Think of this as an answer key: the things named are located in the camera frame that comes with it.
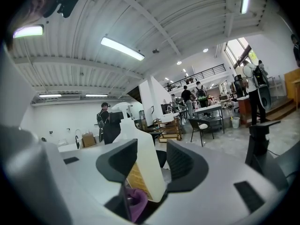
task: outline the gray pants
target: gray pants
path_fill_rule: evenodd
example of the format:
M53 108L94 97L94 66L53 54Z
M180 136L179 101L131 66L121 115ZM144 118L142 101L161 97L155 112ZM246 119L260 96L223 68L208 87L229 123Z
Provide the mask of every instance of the gray pants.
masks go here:
M192 105L192 101L191 100L186 101L186 106L187 106L189 117L192 118L193 117L193 105Z

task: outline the trash bin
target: trash bin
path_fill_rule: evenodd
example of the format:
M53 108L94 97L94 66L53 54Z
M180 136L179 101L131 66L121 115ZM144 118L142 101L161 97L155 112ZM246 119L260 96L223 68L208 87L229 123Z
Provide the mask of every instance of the trash bin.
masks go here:
M232 127L238 128L240 126L240 118L233 118L232 119Z

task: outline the seat cushion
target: seat cushion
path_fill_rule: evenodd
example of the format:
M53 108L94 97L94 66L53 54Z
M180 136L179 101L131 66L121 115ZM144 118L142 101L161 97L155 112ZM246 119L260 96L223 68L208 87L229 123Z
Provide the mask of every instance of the seat cushion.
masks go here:
M207 126L207 124L203 123L203 124L199 125L199 128L200 128L200 130L204 130L204 129L207 129L208 126Z

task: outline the white shirt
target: white shirt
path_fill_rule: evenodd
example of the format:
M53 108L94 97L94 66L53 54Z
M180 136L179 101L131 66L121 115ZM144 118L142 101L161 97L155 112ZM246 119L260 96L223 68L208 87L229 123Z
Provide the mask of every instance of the white shirt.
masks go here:
M198 86L197 86L197 88L200 90L201 89L201 87L202 87L202 84L199 84ZM206 90L206 87L203 85L203 91L205 91L205 94L207 95L207 90Z
M248 63L246 66L243 67L243 73L247 77L248 80L248 92L253 92L257 88L255 83L253 82L253 71L256 69L256 65L252 63Z

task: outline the wooden step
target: wooden step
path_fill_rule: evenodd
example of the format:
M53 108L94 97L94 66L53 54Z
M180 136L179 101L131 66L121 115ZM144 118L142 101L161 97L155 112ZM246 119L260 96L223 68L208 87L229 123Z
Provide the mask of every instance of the wooden step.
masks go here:
M266 116L269 116L269 115L271 115L271 114L273 114L273 113L275 113L275 112L281 110L281 109L284 108L285 106L288 106L288 105L290 105L290 104L292 104L292 103L293 103L293 99L287 99L286 101L284 101L284 102L278 104L276 107L274 107L274 108L272 108L272 109L266 111Z
M296 104L290 103L289 105L282 107L280 110L272 113L271 115L267 115L266 119L269 121L281 120L287 115L291 114L296 110Z

